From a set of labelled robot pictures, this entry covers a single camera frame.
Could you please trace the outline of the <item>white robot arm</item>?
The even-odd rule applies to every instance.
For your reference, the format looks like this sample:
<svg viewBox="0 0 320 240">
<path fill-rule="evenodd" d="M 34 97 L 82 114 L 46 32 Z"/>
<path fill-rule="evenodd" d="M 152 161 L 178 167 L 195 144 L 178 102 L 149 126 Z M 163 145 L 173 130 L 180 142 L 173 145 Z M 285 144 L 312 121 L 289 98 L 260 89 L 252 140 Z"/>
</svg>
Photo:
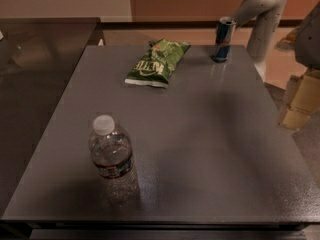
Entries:
<svg viewBox="0 0 320 240">
<path fill-rule="evenodd" d="M 259 75 L 265 76 L 266 57 L 287 0 L 243 0 L 232 14 L 238 27 L 256 22 L 247 44 Z M 301 128 L 320 107 L 320 2 L 303 19 L 294 41 L 295 59 L 307 70 L 287 82 L 278 124 L 291 130 Z"/>
</svg>

